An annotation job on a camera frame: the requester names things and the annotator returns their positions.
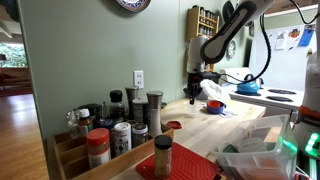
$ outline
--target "red lid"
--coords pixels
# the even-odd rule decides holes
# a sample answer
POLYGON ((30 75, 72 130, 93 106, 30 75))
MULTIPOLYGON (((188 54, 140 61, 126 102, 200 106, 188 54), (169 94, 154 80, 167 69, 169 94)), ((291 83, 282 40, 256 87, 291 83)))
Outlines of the red lid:
POLYGON ((97 146, 109 140, 109 131, 97 128, 87 133, 87 145, 97 146))

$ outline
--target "wooden spice rack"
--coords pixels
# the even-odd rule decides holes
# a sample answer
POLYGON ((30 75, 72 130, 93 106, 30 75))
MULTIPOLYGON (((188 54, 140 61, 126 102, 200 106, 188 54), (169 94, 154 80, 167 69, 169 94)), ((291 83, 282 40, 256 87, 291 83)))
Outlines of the wooden spice rack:
POLYGON ((218 32, 219 28, 219 16, 215 15, 214 19, 202 16, 200 14, 200 7, 193 7, 188 10, 188 22, 187 22, 187 41, 190 41, 196 36, 207 36, 212 38, 218 32), (199 32, 200 27, 206 27, 212 31, 212 35, 199 32))
MULTIPOLYGON (((164 135, 173 138, 173 129, 163 124, 161 128, 164 135)), ((105 164, 90 169, 86 145, 79 144, 78 139, 71 139, 69 132, 58 134, 49 141, 52 144, 57 168, 62 180, 110 179, 154 152, 154 139, 149 136, 149 140, 146 143, 113 158, 105 164)))

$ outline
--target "white paper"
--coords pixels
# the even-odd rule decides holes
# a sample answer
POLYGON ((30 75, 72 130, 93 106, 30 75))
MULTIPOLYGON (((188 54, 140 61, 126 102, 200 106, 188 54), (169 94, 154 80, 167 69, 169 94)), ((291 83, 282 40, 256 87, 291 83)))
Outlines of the white paper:
POLYGON ((285 49, 287 45, 287 41, 288 41, 288 32, 287 31, 278 32, 276 50, 285 49))

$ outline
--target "cable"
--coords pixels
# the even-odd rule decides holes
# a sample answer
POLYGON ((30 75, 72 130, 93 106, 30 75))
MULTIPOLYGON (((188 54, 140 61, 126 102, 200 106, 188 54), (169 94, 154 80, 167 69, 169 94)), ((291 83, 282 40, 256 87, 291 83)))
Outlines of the cable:
MULTIPOLYGON (((294 4, 294 6, 297 8, 297 10, 298 10, 298 12, 299 12, 299 15, 300 15, 300 17, 301 17, 301 19, 302 19, 302 21, 303 21, 304 24, 312 24, 312 23, 320 16, 320 13, 317 13, 317 14, 314 16, 314 18, 313 18, 312 21, 306 22, 305 19, 304 19, 303 14, 302 14, 302 12, 301 12, 301 10, 300 10, 300 8, 299 8, 299 6, 297 5, 297 3, 295 3, 293 0, 289 0, 289 1, 292 2, 292 3, 294 4)), ((266 42, 266 45, 267 45, 267 50, 268 50, 267 61, 266 61, 266 64, 265 64, 264 68, 262 69, 262 71, 261 71, 256 77, 254 77, 253 79, 247 80, 247 81, 246 81, 246 80, 244 80, 244 81, 243 81, 243 80, 239 80, 239 79, 237 79, 237 78, 235 78, 235 77, 233 77, 233 76, 230 76, 230 75, 228 75, 228 74, 221 74, 221 75, 229 76, 229 77, 231 77, 231 78, 239 81, 240 83, 238 83, 238 84, 232 83, 232 82, 228 82, 227 80, 222 79, 222 78, 220 77, 221 80, 223 80, 223 81, 225 81, 225 82, 227 82, 227 83, 229 83, 229 84, 233 84, 233 85, 245 84, 245 83, 249 83, 249 82, 252 82, 252 81, 257 80, 257 79, 260 78, 260 77, 262 76, 262 74, 267 70, 267 68, 268 68, 268 66, 269 66, 269 64, 270 64, 270 60, 271 60, 271 45, 270 45, 270 41, 269 41, 268 35, 267 35, 266 31, 265 31, 265 27, 264 27, 264 14, 262 14, 262 15, 260 16, 260 27, 261 27, 262 34, 263 34, 263 37, 264 37, 264 39, 265 39, 265 42, 266 42)))
POLYGON ((250 80, 239 80, 239 79, 237 79, 237 78, 235 78, 235 77, 233 77, 231 75, 221 74, 221 75, 227 75, 227 76, 239 81, 240 83, 236 84, 236 83, 228 82, 227 80, 220 78, 222 81, 228 82, 229 84, 233 84, 233 85, 240 85, 240 84, 249 83, 249 82, 255 81, 258 78, 260 78, 262 76, 262 74, 268 69, 269 64, 270 64, 270 60, 271 60, 271 45, 270 45, 270 41, 269 41, 267 32, 266 32, 265 27, 264 27, 264 14, 262 14, 260 16, 260 26, 261 26, 262 34, 263 34, 264 40, 265 40, 266 45, 267 45, 267 50, 268 50, 267 61, 266 61, 266 64, 265 64, 264 68, 262 69, 262 71, 256 77, 254 77, 253 79, 250 79, 250 80))
POLYGON ((293 0, 289 0, 289 1, 292 2, 292 4, 297 8, 297 10, 298 10, 298 12, 299 12, 299 15, 300 15, 300 17, 301 17, 301 19, 302 19, 302 21, 303 21, 304 24, 312 24, 312 23, 320 16, 320 14, 317 13, 310 22, 306 22, 306 20, 304 19, 304 16, 303 16, 303 14, 302 14, 302 12, 301 12, 300 7, 298 6, 298 4, 297 4, 296 2, 294 2, 293 0))

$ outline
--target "pepper grinder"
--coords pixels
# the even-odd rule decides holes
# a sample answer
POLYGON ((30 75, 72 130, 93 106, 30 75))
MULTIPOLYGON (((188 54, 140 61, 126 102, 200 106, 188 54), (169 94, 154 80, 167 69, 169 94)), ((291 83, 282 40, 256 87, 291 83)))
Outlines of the pepper grinder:
POLYGON ((126 93, 128 97, 128 106, 129 106, 129 115, 128 119, 133 120, 133 107, 132 107, 132 100, 138 98, 138 86, 126 87, 126 93))
POLYGON ((150 128, 149 134, 156 137, 162 134, 160 122, 160 109, 163 93, 161 91, 147 92, 148 103, 150 108, 150 128))

